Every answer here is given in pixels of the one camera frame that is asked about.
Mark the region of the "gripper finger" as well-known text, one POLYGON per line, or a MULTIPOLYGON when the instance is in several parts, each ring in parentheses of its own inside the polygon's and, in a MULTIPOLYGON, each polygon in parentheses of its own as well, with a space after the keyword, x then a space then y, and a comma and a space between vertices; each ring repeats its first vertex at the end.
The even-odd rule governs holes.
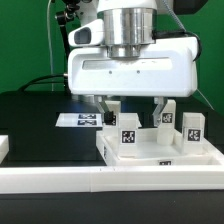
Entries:
POLYGON ((114 125, 115 114, 113 111, 109 109, 104 98, 102 96, 95 96, 94 100, 95 100, 96 107, 98 108, 99 112, 102 115, 102 121, 106 125, 114 125))
POLYGON ((154 98, 154 104, 156 105, 155 110, 152 114, 153 116, 153 124, 155 127, 158 127, 161 122, 161 112, 163 111, 163 108, 165 106, 165 98, 164 97, 155 97, 154 98))

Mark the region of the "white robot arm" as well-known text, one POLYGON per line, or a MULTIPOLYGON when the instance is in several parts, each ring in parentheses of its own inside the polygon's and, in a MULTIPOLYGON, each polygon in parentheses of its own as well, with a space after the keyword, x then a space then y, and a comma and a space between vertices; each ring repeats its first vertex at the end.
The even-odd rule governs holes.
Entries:
POLYGON ((156 0, 95 0, 91 16, 68 35, 68 86, 75 95, 91 95, 102 113, 105 96, 152 97, 154 124, 170 97, 188 97, 197 89, 197 35, 180 28, 156 30, 156 0))

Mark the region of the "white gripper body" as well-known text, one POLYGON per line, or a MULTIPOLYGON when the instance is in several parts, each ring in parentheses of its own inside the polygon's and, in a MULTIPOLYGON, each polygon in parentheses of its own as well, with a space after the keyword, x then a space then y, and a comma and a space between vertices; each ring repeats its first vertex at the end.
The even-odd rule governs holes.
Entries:
POLYGON ((69 88, 77 95, 188 97, 197 89, 197 50, 194 37, 159 39, 136 59, 111 59, 104 47, 75 49, 69 88))

